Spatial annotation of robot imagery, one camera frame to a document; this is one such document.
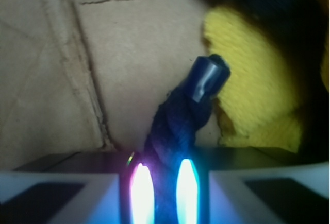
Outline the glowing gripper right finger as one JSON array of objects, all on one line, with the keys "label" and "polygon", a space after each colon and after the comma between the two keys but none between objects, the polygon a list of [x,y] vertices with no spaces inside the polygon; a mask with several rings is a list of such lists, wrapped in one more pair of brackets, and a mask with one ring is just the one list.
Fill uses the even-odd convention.
[{"label": "glowing gripper right finger", "polygon": [[329,223],[329,162],[278,148],[195,148],[176,197],[179,223]]}]

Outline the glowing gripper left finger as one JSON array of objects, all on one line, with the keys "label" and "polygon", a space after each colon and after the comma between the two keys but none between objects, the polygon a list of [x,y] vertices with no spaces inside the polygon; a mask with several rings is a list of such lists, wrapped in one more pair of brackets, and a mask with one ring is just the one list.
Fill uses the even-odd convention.
[{"label": "glowing gripper left finger", "polygon": [[51,154],[1,172],[1,223],[154,223],[136,152]]}]

